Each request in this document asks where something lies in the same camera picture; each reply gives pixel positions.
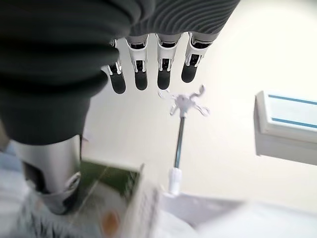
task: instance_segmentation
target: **blue stripe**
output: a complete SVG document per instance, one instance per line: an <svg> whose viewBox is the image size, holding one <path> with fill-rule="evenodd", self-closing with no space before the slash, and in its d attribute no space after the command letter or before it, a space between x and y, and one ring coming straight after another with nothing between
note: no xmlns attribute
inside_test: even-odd
<svg viewBox="0 0 317 238"><path fill-rule="evenodd" d="M302 125L302 126L306 126L306 127L317 128L317 125L302 123L302 122L298 122L298 121L284 120L284 119L278 119L278 118L272 118L272 120L278 121L278 122L283 122L283 123L288 123L288 124L293 124L293 125Z"/></svg>
<svg viewBox="0 0 317 238"><path fill-rule="evenodd" d="M301 99L296 99L296 98L287 98L287 97L281 97L281 96L276 96L276 95L269 95L268 97L269 98L283 99L283 100L288 100L288 101L293 101L293 102L299 102L299 103L308 103L308 104L317 105L317 102L301 100Z"/></svg>

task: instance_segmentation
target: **black fingertip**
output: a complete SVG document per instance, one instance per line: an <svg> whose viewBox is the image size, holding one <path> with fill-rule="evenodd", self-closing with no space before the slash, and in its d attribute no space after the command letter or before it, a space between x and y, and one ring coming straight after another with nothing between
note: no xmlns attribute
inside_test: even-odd
<svg viewBox="0 0 317 238"><path fill-rule="evenodd" d="M124 81L123 73L121 74L115 73L113 75L110 75L110 79L111 79L112 88L117 94L122 94L125 92L125 81Z"/></svg>
<svg viewBox="0 0 317 238"><path fill-rule="evenodd" d="M193 65L187 66L184 64L183 71L182 71L182 80L185 83L190 83L195 78L197 67Z"/></svg>
<svg viewBox="0 0 317 238"><path fill-rule="evenodd" d="M170 71L163 69L158 71L158 87L161 90L165 90L169 87Z"/></svg>
<svg viewBox="0 0 317 238"><path fill-rule="evenodd" d="M139 71L137 73L134 73L134 76L135 76L135 86L137 86L137 89L145 90L148 86L147 72Z"/></svg>

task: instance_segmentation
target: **metal rod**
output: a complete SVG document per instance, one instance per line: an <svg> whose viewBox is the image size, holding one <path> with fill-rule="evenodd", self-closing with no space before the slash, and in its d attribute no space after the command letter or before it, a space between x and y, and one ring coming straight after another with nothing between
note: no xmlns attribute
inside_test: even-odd
<svg viewBox="0 0 317 238"><path fill-rule="evenodd" d="M176 148L176 156L175 156L175 168L179 168L179 162L180 162L180 151L182 149L182 140L183 140L183 130L184 130L184 122L185 118L180 118L180 124L179 124L179 132L178 132L178 140L177 140L177 148Z"/></svg>

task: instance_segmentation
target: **white cap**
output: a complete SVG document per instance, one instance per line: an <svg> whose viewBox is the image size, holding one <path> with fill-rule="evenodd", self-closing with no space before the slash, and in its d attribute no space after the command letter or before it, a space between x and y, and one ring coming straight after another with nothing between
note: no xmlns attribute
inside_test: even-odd
<svg viewBox="0 0 317 238"><path fill-rule="evenodd" d="M180 183L182 181L182 171L178 168L172 168L169 171L169 188L168 192L178 195L180 191Z"/></svg>

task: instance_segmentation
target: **robotic hand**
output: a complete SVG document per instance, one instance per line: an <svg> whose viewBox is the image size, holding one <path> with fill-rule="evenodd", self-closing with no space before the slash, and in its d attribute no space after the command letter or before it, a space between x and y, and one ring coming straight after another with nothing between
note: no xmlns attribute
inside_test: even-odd
<svg viewBox="0 0 317 238"><path fill-rule="evenodd" d="M181 34L189 32L182 80L239 0L0 1L0 117L29 185L56 214L80 182L81 135L90 98L107 83L125 91L116 39L125 37L139 90L147 87L148 35L158 39L158 86L169 86Z"/></svg>

